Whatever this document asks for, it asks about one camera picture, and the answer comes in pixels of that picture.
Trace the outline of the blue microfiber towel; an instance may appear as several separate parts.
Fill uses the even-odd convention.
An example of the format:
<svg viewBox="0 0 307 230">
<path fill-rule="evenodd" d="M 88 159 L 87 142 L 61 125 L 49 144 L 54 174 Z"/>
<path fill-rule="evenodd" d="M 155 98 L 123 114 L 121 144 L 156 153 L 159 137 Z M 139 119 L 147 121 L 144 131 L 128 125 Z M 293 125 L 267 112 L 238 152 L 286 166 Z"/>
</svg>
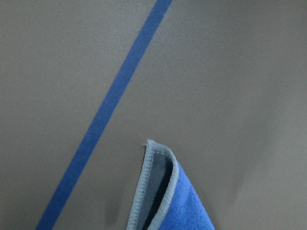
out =
<svg viewBox="0 0 307 230">
<path fill-rule="evenodd" d="M 214 226 L 172 150 L 147 140 L 128 230 L 213 230 Z"/>
</svg>

